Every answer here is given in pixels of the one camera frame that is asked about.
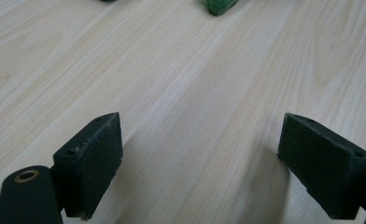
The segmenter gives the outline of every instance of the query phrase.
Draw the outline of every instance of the dark object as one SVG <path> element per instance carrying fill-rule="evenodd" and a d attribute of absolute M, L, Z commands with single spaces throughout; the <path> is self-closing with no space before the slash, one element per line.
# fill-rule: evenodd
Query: dark object
<path fill-rule="evenodd" d="M 278 156 L 329 217 L 366 210 L 366 151 L 312 119 L 286 114 Z"/>
<path fill-rule="evenodd" d="M 238 0 L 206 0 L 206 7 L 210 14 L 220 16 L 237 2 Z"/>
<path fill-rule="evenodd" d="M 0 223 L 62 223 L 92 217 L 121 164 L 118 113 L 91 121 L 54 154 L 54 166 L 10 175 L 0 194 Z"/>

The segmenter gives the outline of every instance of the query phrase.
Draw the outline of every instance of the light wood tabletop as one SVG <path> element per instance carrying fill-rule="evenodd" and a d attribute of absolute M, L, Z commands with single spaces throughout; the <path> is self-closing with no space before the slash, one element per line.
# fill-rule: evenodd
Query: light wood tabletop
<path fill-rule="evenodd" d="M 124 157 L 86 223 L 363 223 L 276 152 L 286 112 L 366 149 L 366 0 L 0 0 L 0 188 L 111 112 Z"/>

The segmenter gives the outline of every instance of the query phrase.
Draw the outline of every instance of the screw hole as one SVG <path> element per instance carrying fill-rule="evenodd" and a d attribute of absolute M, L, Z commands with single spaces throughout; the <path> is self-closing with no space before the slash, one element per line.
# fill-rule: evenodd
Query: screw hole
<path fill-rule="evenodd" d="M 360 152 L 355 152 L 355 156 L 356 157 L 359 157 L 359 158 L 363 158 L 364 157 L 364 155 L 361 154 Z"/>
<path fill-rule="evenodd" d="M 20 173 L 19 175 L 15 176 L 15 182 L 17 183 L 24 183 L 29 180 L 35 179 L 38 176 L 37 170 L 30 170 Z"/>

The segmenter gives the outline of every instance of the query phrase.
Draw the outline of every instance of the wooden table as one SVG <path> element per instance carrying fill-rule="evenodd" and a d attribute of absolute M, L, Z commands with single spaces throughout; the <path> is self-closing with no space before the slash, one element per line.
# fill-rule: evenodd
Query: wooden table
<path fill-rule="evenodd" d="M 0 187 L 115 111 L 88 223 L 340 223 L 275 153 L 286 112 L 366 149 L 366 0 L 0 0 Z"/>

